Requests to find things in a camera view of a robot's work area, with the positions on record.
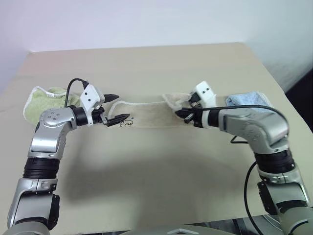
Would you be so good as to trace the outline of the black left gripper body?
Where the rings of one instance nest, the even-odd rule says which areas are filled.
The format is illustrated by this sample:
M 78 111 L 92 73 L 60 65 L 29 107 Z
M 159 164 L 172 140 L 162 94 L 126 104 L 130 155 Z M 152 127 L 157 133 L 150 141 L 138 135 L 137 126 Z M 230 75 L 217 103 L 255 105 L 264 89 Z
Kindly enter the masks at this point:
M 96 91 L 96 102 L 93 106 L 92 114 L 95 118 L 98 119 L 99 123 L 102 123 L 104 126 L 106 126 L 108 125 L 108 118 L 104 115 L 105 109 L 102 106 L 106 102 L 106 99 L 98 88 L 95 88 L 95 91 Z

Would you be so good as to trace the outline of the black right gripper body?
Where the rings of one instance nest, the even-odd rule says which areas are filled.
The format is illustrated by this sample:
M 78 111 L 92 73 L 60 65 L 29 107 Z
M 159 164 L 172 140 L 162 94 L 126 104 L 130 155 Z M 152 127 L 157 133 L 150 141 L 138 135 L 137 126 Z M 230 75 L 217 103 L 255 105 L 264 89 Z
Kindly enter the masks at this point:
M 195 127 L 203 127 L 202 124 L 202 115 L 203 115 L 203 106 L 200 103 L 201 99 L 197 93 L 193 93 L 189 100 L 189 104 L 192 109 L 192 121 L 194 122 Z

